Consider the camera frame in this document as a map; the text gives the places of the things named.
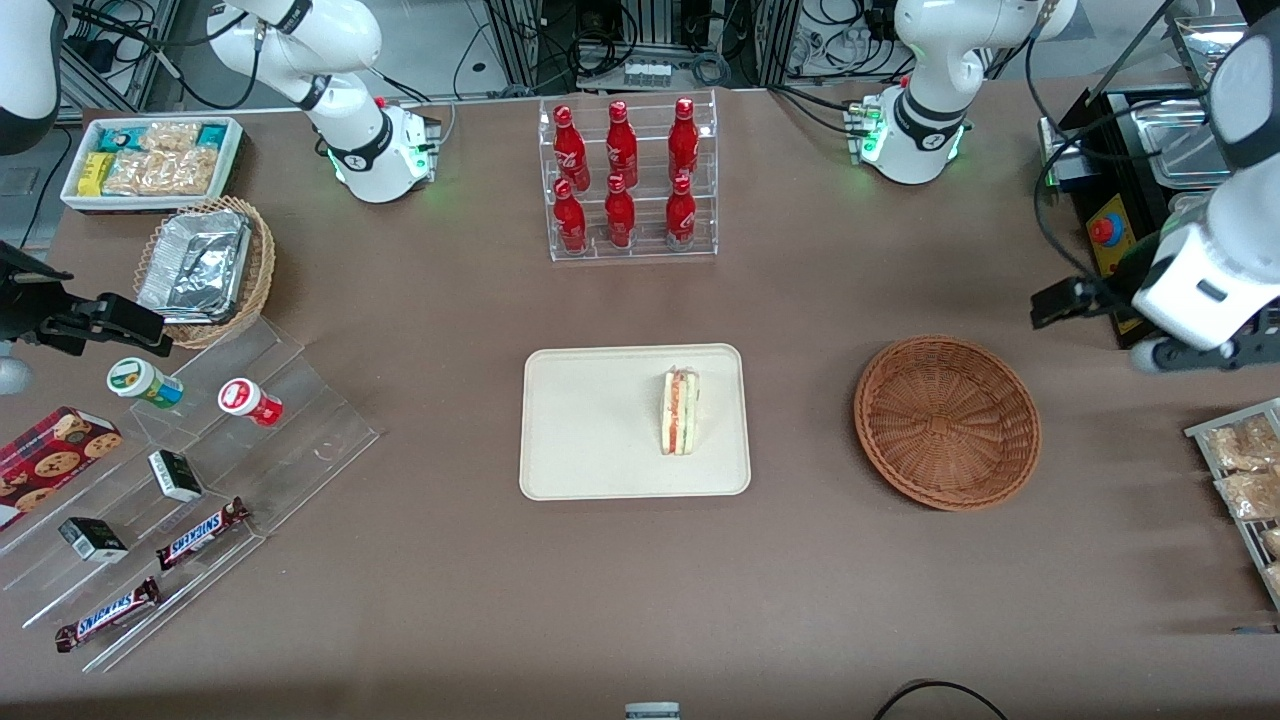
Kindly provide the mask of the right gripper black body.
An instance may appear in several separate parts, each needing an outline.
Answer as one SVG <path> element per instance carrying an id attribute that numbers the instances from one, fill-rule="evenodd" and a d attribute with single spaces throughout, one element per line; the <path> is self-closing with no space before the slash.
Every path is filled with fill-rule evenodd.
<path id="1" fill-rule="evenodd" d="M 14 342 L 70 306 L 60 272 L 23 250 L 1 243 L 1 341 Z"/>

